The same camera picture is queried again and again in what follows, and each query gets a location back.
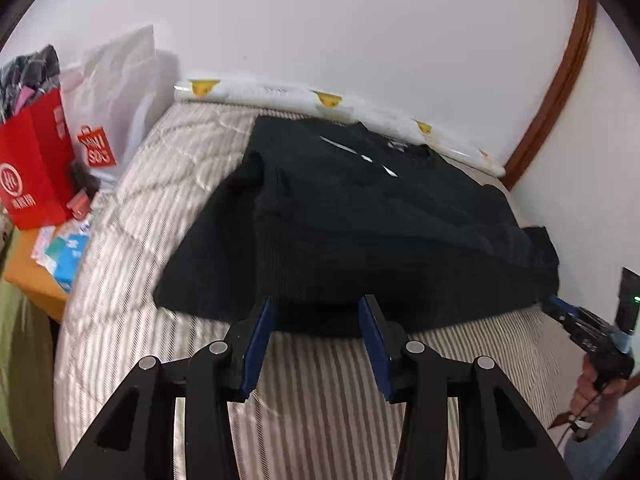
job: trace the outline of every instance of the striped mattress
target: striped mattress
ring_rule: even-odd
[[[218,104],[176,103],[159,120],[100,215],[67,303],[54,375],[56,434],[64,464],[123,377],[145,355],[191,356],[223,338],[225,323],[156,309],[164,264],[217,184],[239,163],[260,114],[293,114]],[[482,183],[492,177],[456,164]],[[571,352],[537,307],[450,326],[415,338],[443,356],[495,358],[547,426],[566,406],[576,375]],[[229,404],[243,479],[389,479],[402,405],[378,393],[364,345],[274,333],[258,386]],[[174,478],[185,478],[184,402],[178,400]],[[449,401],[447,479],[458,477],[458,416]]]

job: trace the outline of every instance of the green fabric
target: green fabric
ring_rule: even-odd
[[[60,471],[52,347],[49,317],[0,280],[0,431],[33,480]]]

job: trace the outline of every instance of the clothes pile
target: clothes pile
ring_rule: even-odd
[[[519,228],[497,187],[362,124],[261,116],[154,300],[235,322],[269,294],[278,330],[359,336],[364,294],[411,333],[527,308],[557,290],[546,229]]]
[[[17,56],[0,69],[0,123],[20,113],[54,88],[60,88],[60,63],[56,49]]]

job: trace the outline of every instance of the blue packaging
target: blue packaging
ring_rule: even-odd
[[[89,237],[86,235],[70,235],[65,246],[58,253],[58,264],[53,272],[53,277],[58,285],[67,292],[71,291],[71,285],[82,259],[82,252],[88,241]]]

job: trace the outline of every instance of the white logo print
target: white logo print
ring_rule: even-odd
[[[22,179],[11,164],[0,164],[0,184],[2,189],[11,196],[20,196],[22,194]]]

